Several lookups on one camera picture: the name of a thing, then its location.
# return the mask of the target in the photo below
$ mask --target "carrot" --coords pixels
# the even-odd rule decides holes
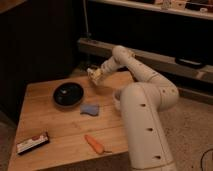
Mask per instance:
[[[84,138],[97,154],[103,154],[105,152],[104,146],[95,140],[92,136],[86,134],[84,135]]]

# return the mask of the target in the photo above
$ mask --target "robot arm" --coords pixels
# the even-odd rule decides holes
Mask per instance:
[[[173,106],[179,97],[176,86],[167,78],[134,58],[123,46],[115,46],[112,57],[97,70],[88,69],[95,84],[126,66],[138,82],[124,87],[117,100],[127,133],[133,171],[177,171],[158,116],[158,111]]]

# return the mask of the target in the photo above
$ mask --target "dark cabinet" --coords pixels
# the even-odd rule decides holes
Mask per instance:
[[[32,0],[0,15],[0,110],[15,122],[28,83],[64,78],[77,64],[80,10],[70,0]]]

